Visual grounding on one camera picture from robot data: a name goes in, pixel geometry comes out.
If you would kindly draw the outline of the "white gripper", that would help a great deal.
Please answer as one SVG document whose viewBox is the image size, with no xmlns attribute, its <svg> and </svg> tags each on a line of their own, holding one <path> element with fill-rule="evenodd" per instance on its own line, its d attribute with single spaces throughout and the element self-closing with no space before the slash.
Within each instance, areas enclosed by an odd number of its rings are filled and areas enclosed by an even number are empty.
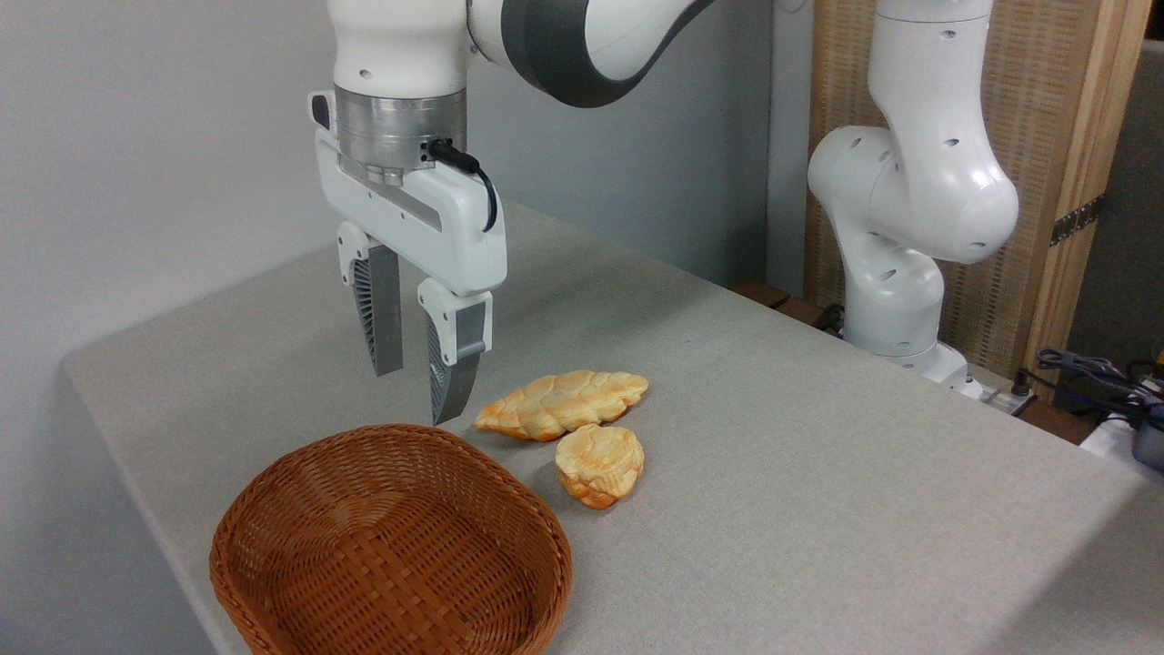
<svg viewBox="0 0 1164 655">
<path fill-rule="evenodd" d="M 396 254 L 432 277 L 420 283 L 418 299 L 427 316 L 434 426 L 463 413 L 481 356 L 492 348 L 488 290 L 508 277 L 502 208 L 490 206 L 478 176 L 433 161 L 427 150 L 431 141 L 464 148 L 467 106 L 462 91 L 375 98 L 334 90 L 308 97 L 322 188 L 348 220 L 336 233 L 341 278 L 352 287 L 376 376 L 404 365 Z"/>
</svg>

